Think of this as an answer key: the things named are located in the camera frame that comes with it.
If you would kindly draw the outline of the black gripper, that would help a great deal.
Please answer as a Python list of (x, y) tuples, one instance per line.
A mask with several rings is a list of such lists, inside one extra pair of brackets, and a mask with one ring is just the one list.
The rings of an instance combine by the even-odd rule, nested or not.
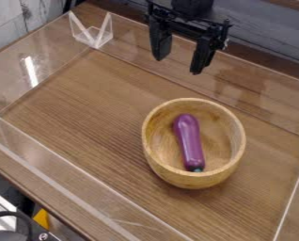
[(200, 74), (215, 49), (227, 47), (228, 18), (213, 13), (213, 0), (145, 0), (152, 55), (161, 61), (171, 53), (172, 33), (197, 40), (189, 71)]

